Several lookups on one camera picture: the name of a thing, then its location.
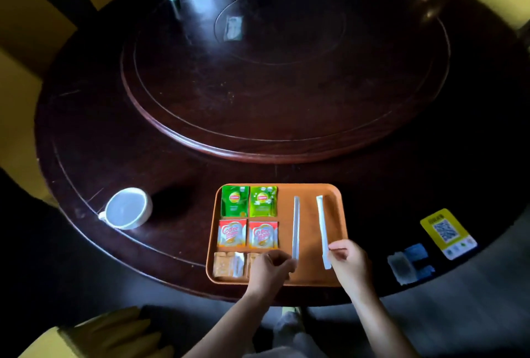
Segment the person's right hand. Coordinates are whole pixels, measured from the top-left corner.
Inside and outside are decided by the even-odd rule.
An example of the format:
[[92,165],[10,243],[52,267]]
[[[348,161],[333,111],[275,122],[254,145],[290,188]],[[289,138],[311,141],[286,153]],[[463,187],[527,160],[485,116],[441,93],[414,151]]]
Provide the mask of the person's right hand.
[[367,253],[350,239],[338,240],[329,249],[347,249],[347,263],[333,266],[335,274],[352,303],[356,306],[375,295],[372,264]]

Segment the person's left hand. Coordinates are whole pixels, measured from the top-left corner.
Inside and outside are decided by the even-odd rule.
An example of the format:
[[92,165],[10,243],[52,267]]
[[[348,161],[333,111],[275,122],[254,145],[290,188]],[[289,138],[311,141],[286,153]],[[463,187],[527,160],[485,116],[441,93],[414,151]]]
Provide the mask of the person's left hand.
[[269,250],[257,257],[251,268],[244,297],[270,305],[289,279],[282,276],[282,263],[284,261],[296,260],[279,249]]

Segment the white stir stick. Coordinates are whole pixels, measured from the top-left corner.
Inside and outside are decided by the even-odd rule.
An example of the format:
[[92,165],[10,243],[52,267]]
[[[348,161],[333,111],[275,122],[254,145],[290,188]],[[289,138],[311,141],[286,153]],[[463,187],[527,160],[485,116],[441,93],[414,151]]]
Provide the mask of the white stir stick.
[[300,258],[300,211],[300,198],[294,196],[292,257],[295,260]]
[[319,195],[316,197],[316,203],[317,203],[317,209],[318,209],[318,214],[319,214],[319,226],[320,226],[321,241],[322,241],[323,265],[326,270],[330,270],[332,268],[332,264],[328,258],[328,252],[329,252],[328,234],[327,234],[327,226],[326,226],[326,220],[325,220],[323,195]]

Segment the person's left forearm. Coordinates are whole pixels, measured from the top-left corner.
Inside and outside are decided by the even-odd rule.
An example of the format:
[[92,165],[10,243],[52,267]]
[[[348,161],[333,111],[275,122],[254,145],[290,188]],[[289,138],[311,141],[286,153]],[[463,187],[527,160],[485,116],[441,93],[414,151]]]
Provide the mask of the person's left forearm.
[[243,358],[271,301],[264,293],[246,291],[182,358]]

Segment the person's right forearm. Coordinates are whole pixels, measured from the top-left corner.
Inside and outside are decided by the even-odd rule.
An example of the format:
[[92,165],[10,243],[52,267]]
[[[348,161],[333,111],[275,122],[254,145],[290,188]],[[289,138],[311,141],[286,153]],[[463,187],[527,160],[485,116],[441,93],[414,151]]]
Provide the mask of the person's right forearm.
[[420,358],[372,289],[349,296],[375,358]]

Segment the brown sugar packet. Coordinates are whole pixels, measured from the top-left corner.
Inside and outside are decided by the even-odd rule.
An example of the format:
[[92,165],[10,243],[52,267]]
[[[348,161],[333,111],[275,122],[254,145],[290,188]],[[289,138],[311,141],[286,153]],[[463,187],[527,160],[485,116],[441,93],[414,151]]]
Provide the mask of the brown sugar packet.
[[245,254],[242,252],[216,252],[213,276],[215,278],[241,278],[245,274]]
[[252,268],[252,265],[254,263],[254,261],[257,259],[257,257],[259,257],[261,254],[260,253],[252,253],[252,252],[249,252],[246,256],[246,263],[245,263],[245,278],[247,280],[250,279],[250,273],[251,273],[251,268]]

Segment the red white creamer packet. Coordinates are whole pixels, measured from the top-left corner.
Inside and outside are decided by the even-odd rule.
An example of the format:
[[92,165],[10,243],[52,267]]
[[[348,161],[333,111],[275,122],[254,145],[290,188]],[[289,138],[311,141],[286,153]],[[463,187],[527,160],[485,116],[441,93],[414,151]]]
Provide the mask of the red white creamer packet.
[[278,222],[249,222],[248,246],[251,249],[278,249]]
[[218,223],[218,247],[245,247],[248,219],[225,219]]

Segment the orange plastic tray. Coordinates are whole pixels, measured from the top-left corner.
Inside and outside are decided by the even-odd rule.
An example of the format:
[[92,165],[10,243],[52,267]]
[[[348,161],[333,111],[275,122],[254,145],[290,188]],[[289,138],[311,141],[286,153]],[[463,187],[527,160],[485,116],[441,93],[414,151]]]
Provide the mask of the orange plastic tray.
[[[327,226],[328,243],[346,239],[348,237],[345,213],[342,204],[342,196],[338,188],[328,183],[244,183],[234,186],[277,186],[277,216],[276,217],[247,217],[249,222],[275,221],[278,226],[279,250],[286,252],[292,257],[293,238],[293,211],[294,196],[300,198],[300,258],[294,274],[289,276],[287,286],[303,286],[317,288],[338,288],[339,281],[331,268],[326,270],[322,260],[322,241],[319,226],[319,214],[316,197],[323,195],[325,220]],[[221,217],[221,189],[215,196],[214,212],[211,221],[209,247],[206,261],[206,273],[213,283],[218,285],[246,285],[248,280],[244,277],[230,278],[213,276],[214,254],[216,252],[242,252],[246,256],[249,252],[264,253],[272,249],[251,249],[248,246],[248,223],[247,223],[247,245],[245,247],[218,247],[218,225],[220,220],[240,219]]]

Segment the grey translucent packet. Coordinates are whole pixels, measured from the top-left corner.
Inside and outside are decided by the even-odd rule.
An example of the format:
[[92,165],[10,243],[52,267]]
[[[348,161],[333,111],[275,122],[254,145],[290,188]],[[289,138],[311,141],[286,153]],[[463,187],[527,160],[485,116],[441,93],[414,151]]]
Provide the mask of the grey translucent packet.
[[419,280],[417,270],[404,252],[395,252],[387,257],[396,281],[401,285],[410,285]]

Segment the person's legs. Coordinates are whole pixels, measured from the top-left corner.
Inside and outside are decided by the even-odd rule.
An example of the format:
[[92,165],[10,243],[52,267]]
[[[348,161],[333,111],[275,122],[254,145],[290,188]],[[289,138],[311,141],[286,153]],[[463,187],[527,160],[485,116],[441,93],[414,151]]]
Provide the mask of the person's legs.
[[306,332],[301,307],[282,307],[273,328],[272,348],[256,352],[250,348],[242,358],[328,358]]

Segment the light green tea packet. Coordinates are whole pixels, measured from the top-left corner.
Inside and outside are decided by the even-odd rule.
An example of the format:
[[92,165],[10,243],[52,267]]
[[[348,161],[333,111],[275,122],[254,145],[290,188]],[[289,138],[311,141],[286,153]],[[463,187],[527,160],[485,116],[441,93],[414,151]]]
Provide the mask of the light green tea packet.
[[251,186],[249,193],[249,217],[277,216],[277,186]]

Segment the dark green tea packet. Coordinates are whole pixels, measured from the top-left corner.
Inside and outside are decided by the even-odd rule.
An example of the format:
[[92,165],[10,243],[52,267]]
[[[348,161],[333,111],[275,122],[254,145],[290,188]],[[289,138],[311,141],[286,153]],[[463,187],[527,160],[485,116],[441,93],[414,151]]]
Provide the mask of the dark green tea packet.
[[221,192],[221,217],[248,217],[249,186],[224,185]]

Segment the yellow code sticker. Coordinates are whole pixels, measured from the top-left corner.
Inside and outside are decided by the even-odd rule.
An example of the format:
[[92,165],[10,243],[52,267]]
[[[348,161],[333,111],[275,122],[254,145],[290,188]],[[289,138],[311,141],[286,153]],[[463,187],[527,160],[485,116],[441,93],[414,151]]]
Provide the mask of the yellow code sticker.
[[420,225],[448,260],[455,260],[478,247],[477,241],[446,208],[420,220]]

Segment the dark wooden turntable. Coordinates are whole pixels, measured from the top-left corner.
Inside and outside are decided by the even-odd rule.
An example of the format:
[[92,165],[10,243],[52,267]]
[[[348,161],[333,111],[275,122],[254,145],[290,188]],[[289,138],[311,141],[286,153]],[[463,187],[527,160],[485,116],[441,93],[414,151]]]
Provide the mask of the dark wooden turntable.
[[[123,86],[159,131],[261,164],[373,144],[439,95],[450,41],[422,0],[169,0],[124,41]],[[244,16],[241,41],[223,41]]]

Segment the white ceramic cup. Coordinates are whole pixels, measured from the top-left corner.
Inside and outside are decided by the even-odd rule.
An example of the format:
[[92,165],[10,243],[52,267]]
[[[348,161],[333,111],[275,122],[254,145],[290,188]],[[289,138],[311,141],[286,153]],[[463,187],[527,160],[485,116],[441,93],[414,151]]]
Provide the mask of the white ceramic cup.
[[153,211],[151,197],[139,188],[125,188],[107,202],[98,219],[117,230],[134,230],[145,224]]

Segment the clear plastic packet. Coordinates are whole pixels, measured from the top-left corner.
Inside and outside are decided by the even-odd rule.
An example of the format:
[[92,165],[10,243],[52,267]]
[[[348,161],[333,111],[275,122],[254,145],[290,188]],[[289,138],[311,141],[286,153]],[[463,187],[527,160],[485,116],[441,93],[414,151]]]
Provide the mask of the clear plastic packet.
[[223,34],[223,41],[241,41],[243,38],[244,16],[228,16]]

